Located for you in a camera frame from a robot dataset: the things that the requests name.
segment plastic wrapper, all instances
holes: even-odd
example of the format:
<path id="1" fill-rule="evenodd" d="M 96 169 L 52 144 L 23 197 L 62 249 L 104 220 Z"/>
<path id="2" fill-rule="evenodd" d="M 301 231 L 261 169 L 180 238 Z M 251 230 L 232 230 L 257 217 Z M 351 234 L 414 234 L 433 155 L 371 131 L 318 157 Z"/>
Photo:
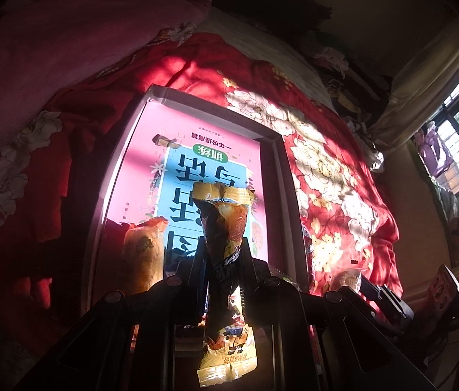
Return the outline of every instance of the plastic wrapper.
<path id="1" fill-rule="evenodd" d="M 123 280 L 120 285 L 124 294 L 148 291 L 163 278 L 164 231 L 167 226 L 168 220 L 162 216 L 129 225 L 121 252 Z"/>
<path id="2" fill-rule="evenodd" d="M 341 287 L 349 287 L 356 294 L 359 293 L 361 287 L 361 271 L 349 268 L 333 272 L 333 278 L 330 281 L 329 291 L 337 291 Z"/>
<path id="3" fill-rule="evenodd" d="M 216 339 L 207 337 L 197 375 L 201 387 L 233 381 L 256 368 L 253 329 L 242 314 L 240 287 L 228 299 L 233 322 L 221 329 Z"/>
<path id="4" fill-rule="evenodd" d="M 244 320 L 236 276 L 254 194 L 196 182 L 192 197 L 200 210 L 208 259 L 209 307 L 204 356 L 197 372 L 200 385 L 207 386 L 232 381 L 256 368 L 253 331 Z"/>

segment screw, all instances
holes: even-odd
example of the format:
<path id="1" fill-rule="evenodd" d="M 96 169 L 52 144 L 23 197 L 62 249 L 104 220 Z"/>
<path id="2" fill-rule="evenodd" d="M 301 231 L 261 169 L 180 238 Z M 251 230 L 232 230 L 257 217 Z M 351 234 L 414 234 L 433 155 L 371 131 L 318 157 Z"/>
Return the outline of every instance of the screw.
<path id="1" fill-rule="evenodd" d="M 117 303 L 122 298 L 122 292 L 119 291 L 110 291 L 107 295 L 104 296 L 104 299 L 107 303 Z"/>
<path id="2" fill-rule="evenodd" d="M 276 276 L 267 276 L 264 279 L 264 285 L 267 287 L 278 287 L 280 285 L 280 279 Z"/>
<path id="3" fill-rule="evenodd" d="M 166 284 L 170 287 L 178 287 L 182 284 L 182 278 L 178 275 L 171 275 L 166 279 Z"/>
<path id="4" fill-rule="evenodd" d="M 343 297 L 337 291 L 329 291 L 325 294 L 325 298 L 329 303 L 337 304 L 342 300 Z"/>

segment beige curtain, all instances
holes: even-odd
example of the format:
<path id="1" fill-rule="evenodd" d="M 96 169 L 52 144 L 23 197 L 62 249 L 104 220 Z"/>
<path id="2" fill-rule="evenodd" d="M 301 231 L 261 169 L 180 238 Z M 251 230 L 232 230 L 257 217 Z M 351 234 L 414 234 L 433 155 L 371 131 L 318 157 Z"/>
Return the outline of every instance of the beige curtain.
<path id="1" fill-rule="evenodd" d="M 459 83 L 459 18 L 395 76 L 389 104 L 369 129 L 382 151 L 404 144 Z"/>

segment wall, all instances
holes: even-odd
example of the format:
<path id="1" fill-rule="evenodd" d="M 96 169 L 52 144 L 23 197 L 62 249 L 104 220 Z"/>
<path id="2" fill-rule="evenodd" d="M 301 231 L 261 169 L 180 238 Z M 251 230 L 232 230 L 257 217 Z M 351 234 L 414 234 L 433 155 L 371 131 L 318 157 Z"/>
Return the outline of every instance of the wall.
<path id="1" fill-rule="evenodd" d="M 444 0 L 317 0 L 333 8 L 322 31 L 393 77 L 452 18 Z"/>
<path id="2" fill-rule="evenodd" d="M 400 234 L 394 252 L 405 297 L 405 290 L 432 280 L 441 263 L 450 266 L 448 245 L 430 188 L 407 146 L 386 157 L 382 181 Z"/>

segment black device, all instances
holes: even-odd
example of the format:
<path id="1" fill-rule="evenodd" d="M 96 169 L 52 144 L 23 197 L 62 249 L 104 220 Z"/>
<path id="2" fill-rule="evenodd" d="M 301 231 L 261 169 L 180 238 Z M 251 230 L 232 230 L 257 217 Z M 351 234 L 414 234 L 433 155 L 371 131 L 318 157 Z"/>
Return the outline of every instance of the black device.
<path id="1" fill-rule="evenodd" d="M 186 356 L 194 358 L 195 366 L 199 353 L 182 351 L 175 338 L 199 329 L 195 326 L 204 314 L 206 266 L 200 239 L 195 256 L 181 261 L 174 276 L 149 291 L 130 297 L 109 292 L 15 390 L 184 389 L 184 380 L 175 376 L 177 364 Z M 265 331 L 266 350 L 257 346 L 257 369 L 225 385 L 244 389 L 243 384 L 255 388 L 261 384 L 257 389 L 289 391 L 435 390 L 382 333 L 374 310 L 349 287 L 324 297 L 299 292 L 291 283 L 271 276 L 266 262 L 252 258 L 245 238 L 237 272 L 244 316 L 254 329 Z M 134 348 L 135 325 L 139 333 Z M 265 372 L 269 378 L 257 377 Z"/>

